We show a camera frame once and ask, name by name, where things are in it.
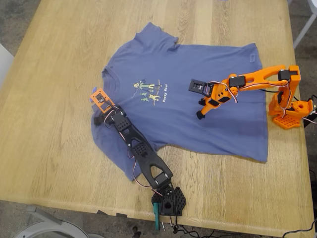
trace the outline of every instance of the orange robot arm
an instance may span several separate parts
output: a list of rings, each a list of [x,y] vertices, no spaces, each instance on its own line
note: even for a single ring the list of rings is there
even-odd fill
[[[276,74],[278,75],[278,81],[266,80]],[[192,80],[189,90],[199,92],[199,89],[201,89],[205,95],[199,101],[199,104],[204,107],[197,112],[197,117],[202,119],[208,111],[218,108],[231,98],[234,98],[237,102],[236,96],[239,91],[278,87],[278,92],[273,95],[269,104],[269,114],[275,116],[273,118],[274,123],[289,129],[300,126],[302,117],[309,115],[313,110],[312,100],[308,100],[308,102],[292,102],[300,80],[301,75],[298,66],[293,65],[288,70],[285,70],[284,65],[277,65],[253,73],[231,74],[222,82],[211,81],[201,84],[200,81]]]

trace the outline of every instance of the green clamp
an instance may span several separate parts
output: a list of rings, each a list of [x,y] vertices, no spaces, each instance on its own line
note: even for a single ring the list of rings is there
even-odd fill
[[[154,211],[154,215],[155,215],[155,230],[159,231],[160,203],[155,202],[153,204],[153,211]]]

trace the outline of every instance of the black cable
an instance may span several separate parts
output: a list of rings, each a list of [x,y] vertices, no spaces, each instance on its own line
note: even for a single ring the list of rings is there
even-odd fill
[[[285,238],[285,236],[286,236],[287,234],[291,234],[291,233],[309,232],[309,231],[311,231],[311,230],[313,229],[314,224],[315,224],[316,221],[317,221],[317,218],[315,218],[315,220],[314,220],[313,223],[312,223],[312,226],[311,226],[309,229],[307,229],[307,230],[296,230],[296,231],[285,232],[285,233],[283,234],[282,238]]]
[[[212,236],[212,237],[213,238],[219,238],[219,237],[230,237],[230,236],[237,236],[237,235],[240,235],[240,233],[234,233],[234,234],[230,234],[230,235],[222,235],[222,236],[218,236],[218,237]]]
[[[260,89],[261,91],[264,91],[264,92],[268,92],[268,93],[278,93],[278,91],[269,91],[269,90],[265,90],[265,89]]]
[[[174,199],[174,203],[175,203],[175,226],[178,229],[178,224],[177,224],[177,202],[175,200],[175,190],[174,190],[172,182],[170,182],[170,185],[171,185],[171,187],[173,189],[173,199]]]
[[[310,172],[312,172],[313,174],[314,174],[314,177],[315,177],[315,181],[317,182],[317,178],[316,178],[316,174],[315,174],[315,172],[314,171],[312,171],[312,170],[309,170]]]
[[[197,231],[191,231],[189,232],[188,230],[186,230],[186,228],[183,225],[179,225],[181,228],[183,228],[183,230],[177,230],[178,232],[183,232],[184,234],[189,234],[191,237],[195,237],[195,238],[219,238],[219,237],[229,237],[229,236],[237,236],[240,235],[241,233],[227,233],[227,232],[220,232],[220,233],[226,233],[226,235],[220,235],[218,237],[213,236],[214,232],[216,230],[213,230],[212,233],[209,236],[203,236],[200,237]]]
[[[178,230],[178,232],[183,232],[184,234],[189,234],[191,237],[195,237],[195,238],[210,238],[210,237],[213,237],[212,235],[213,235],[213,233],[215,231],[215,230],[213,230],[209,236],[200,237],[197,231],[189,232],[188,230],[186,230],[186,228],[183,225],[179,225],[179,226],[181,228],[183,228],[185,231],[184,230]]]
[[[278,91],[269,91],[265,89],[260,89],[261,91],[268,92],[268,93],[278,93]]]

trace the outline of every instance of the t-shirt sleeve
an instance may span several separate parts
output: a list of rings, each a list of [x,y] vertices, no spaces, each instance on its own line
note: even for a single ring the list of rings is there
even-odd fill
[[[160,27],[149,22],[141,32],[135,34],[134,40],[146,49],[161,51],[163,48],[173,48],[178,37],[163,32]]]
[[[133,165],[134,159],[128,157],[128,147],[120,138],[119,133],[114,127],[106,128],[104,125],[95,125],[94,117],[98,116],[101,112],[97,107],[91,120],[91,130],[94,142],[96,145],[111,159],[125,175],[132,181],[133,180]],[[137,177],[141,173],[141,169],[137,164],[134,170],[134,175]]]

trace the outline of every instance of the orange bracket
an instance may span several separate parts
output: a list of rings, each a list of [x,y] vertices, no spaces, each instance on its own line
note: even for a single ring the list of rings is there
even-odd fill
[[[94,103],[103,113],[106,113],[111,109],[111,106],[109,104],[114,106],[113,101],[101,88],[94,92],[92,95],[90,95],[90,98],[94,101]]]

